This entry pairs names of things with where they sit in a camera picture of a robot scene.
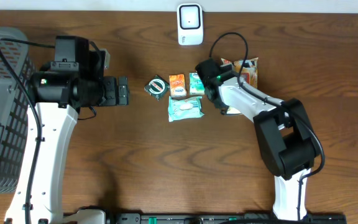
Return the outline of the small orange tissue pack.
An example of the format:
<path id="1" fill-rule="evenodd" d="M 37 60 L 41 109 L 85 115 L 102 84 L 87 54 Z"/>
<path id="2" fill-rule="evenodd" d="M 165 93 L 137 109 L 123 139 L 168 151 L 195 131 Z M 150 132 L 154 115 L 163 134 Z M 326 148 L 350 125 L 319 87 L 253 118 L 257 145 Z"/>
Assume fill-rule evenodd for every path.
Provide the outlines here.
<path id="1" fill-rule="evenodd" d="M 171 97 L 178 98 L 187 95 L 184 74 L 170 75 L 169 82 Z"/>

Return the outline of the green Zappy wipes pack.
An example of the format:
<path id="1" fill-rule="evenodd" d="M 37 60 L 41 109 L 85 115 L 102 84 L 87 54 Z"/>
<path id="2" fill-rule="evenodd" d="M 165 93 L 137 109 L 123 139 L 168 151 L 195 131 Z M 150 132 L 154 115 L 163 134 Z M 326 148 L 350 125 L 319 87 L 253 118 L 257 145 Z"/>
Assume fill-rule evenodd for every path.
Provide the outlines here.
<path id="1" fill-rule="evenodd" d="M 169 97 L 168 121 L 178 121 L 182 119 L 201 118 L 204 113 L 201 111 L 202 96 L 194 96 L 184 100 L 174 100 Z"/>

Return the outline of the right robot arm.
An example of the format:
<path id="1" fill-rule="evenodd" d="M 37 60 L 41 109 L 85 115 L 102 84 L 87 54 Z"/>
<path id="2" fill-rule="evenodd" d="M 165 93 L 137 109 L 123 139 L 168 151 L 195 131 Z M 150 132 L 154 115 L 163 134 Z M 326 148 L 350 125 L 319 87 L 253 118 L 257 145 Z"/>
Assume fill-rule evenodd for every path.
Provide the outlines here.
<path id="1" fill-rule="evenodd" d="M 315 158 L 323 154 L 303 104 L 297 99 L 272 98 L 229 65 L 219 66 L 211 58 L 195 70 L 215 107 L 234 108 L 253 122 L 261 158 L 275 179 L 276 218 L 303 221 L 307 179 L 316 173 Z"/>

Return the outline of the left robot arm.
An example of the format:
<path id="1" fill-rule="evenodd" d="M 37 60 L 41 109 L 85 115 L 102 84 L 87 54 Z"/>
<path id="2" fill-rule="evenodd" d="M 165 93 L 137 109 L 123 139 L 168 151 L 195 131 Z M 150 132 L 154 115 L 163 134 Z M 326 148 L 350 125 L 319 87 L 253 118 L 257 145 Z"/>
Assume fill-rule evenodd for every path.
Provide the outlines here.
<path id="1" fill-rule="evenodd" d="M 21 172 L 5 223 L 112 223 L 103 208 L 66 215 L 62 185 L 67 150 L 82 108 L 129 103 L 127 77 L 106 77 L 109 53 L 86 38 L 59 35 L 54 59 L 22 85 L 29 102 Z"/>

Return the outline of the small teal tissue pack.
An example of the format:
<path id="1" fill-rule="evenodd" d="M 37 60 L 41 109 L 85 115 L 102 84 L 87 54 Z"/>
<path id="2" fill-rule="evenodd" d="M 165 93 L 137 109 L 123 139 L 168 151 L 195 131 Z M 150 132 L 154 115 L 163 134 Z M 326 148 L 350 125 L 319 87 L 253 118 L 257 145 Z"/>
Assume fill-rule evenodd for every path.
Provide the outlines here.
<path id="1" fill-rule="evenodd" d="M 197 73 L 189 73 L 189 81 L 190 95 L 204 94 L 204 85 Z"/>

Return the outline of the red white tape roll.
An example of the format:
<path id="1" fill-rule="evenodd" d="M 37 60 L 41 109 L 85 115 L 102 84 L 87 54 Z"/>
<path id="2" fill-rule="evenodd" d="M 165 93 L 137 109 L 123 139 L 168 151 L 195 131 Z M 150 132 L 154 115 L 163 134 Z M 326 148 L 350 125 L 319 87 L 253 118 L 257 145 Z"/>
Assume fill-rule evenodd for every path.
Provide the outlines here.
<path id="1" fill-rule="evenodd" d="M 157 101 L 163 98 L 169 89 L 169 83 L 158 75 L 154 76 L 148 84 L 144 86 L 145 92 L 154 97 Z"/>

